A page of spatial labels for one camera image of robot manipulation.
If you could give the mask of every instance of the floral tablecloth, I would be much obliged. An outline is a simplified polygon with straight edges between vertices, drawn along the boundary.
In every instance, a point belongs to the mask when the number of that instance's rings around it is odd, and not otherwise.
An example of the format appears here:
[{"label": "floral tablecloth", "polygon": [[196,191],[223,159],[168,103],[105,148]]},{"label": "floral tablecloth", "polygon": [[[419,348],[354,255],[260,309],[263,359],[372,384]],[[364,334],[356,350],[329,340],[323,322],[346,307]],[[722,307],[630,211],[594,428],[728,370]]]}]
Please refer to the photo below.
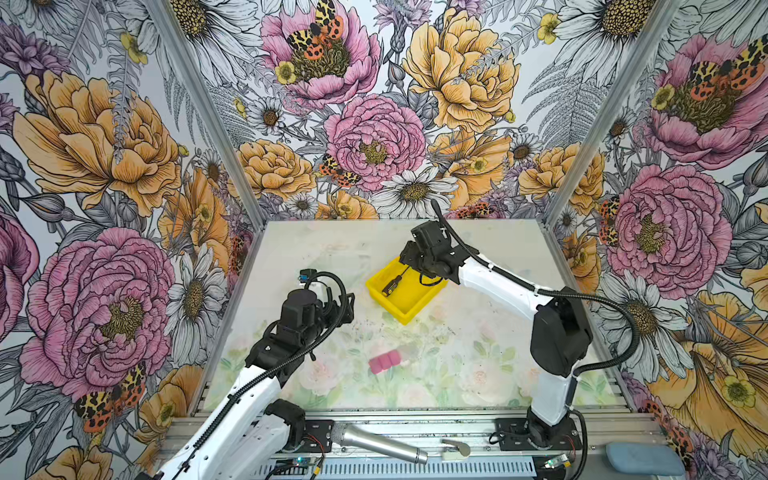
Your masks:
[{"label": "floral tablecloth", "polygon": [[[396,257],[419,222],[272,222],[211,382],[205,408],[231,387],[243,359],[302,268],[329,270],[356,294],[355,320],[340,327],[293,374],[282,397],[307,410],[524,407],[539,369],[528,348],[530,321],[484,294],[449,284],[407,326],[376,304],[365,281]],[[557,267],[534,220],[455,222],[462,238],[498,264],[529,280],[561,287]],[[374,356],[410,345],[417,352],[378,375]],[[595,361],[592,351],[587,361]],[[579,405],[623,400],[603,372],[590,372]]]}]

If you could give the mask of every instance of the yellow tray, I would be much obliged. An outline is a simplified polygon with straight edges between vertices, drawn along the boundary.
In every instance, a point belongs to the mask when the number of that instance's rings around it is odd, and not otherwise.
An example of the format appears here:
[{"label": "yellow tray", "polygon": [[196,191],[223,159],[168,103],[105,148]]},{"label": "yellow tray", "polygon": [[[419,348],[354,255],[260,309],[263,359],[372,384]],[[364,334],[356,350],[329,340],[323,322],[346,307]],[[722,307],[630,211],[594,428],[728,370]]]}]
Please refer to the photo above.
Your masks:
[{"label": "yellow tray", "polygon": [[[387,312],[390,312],[400,323],[408,325],[418,312],[445,288],[448,280],[443,280],[435,286],[423,286],[419,282],[419,274],[413,268],[409,268],[402,275],[400,284],[390,296],[384,296],[382,290],[393,278],[400,275],[406,265],[395,258],[389,265],[381,269],[376,275],[366,282],[371,297]],[[435,279],[424,277],[425,283],[434,282]]]}]

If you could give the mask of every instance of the pink sponge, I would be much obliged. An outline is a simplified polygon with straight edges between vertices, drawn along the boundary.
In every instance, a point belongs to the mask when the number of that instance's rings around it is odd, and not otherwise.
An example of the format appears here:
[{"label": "pink sponge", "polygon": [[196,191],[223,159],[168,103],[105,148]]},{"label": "pink sponge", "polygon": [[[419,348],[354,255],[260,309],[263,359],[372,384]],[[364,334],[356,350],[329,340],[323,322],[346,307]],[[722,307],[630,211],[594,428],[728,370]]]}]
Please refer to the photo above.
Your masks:
[{"label": "pink sponge", "polygon": [[375,356],[368,361],[368,365],[371,367],[373,374],[381,373],[384,370],[391,369],[393,366],[400,365],[402,359],[397,350],[383,353],[382,355]]}]

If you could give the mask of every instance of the blue pad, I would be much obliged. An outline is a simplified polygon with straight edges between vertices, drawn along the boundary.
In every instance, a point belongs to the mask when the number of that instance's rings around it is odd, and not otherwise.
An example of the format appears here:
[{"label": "blue pad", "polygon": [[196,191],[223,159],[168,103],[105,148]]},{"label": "blue pad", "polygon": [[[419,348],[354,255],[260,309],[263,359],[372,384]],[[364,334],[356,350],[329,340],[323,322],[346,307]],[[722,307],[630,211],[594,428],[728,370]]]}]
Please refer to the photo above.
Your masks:
[{"label": "blue pad", "polygon": [[613,442],[605,446],[608,461],[630,475],[685,475],[683,461],[666,445]]}]

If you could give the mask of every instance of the red wire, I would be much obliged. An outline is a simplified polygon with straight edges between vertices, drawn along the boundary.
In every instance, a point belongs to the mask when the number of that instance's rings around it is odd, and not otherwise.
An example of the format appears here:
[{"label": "red wire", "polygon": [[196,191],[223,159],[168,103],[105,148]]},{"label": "red wire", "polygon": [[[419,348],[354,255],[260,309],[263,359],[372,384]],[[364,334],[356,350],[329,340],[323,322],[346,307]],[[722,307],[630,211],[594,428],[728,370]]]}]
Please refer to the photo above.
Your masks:
[{"label": "red wire", "polygon": [[570,435],[566,435],[565,438],[571,443],[571,456],[576,459],[576,445],[574,445],[573,439]]},{"label": "red wire", "polygon": [[326,450],[323,448],[323,444],[320,443],[320,440],[318,440],[316,436],[314,436],[314,435],[312,435],[310,433],[307,433],[306,436],[308,436],[308,437],[310,437],[310,439],[314,440],[314,442],[317,444],[317,446],[320,447],[320,451],[323,453],[323,455],[326,454]]}]

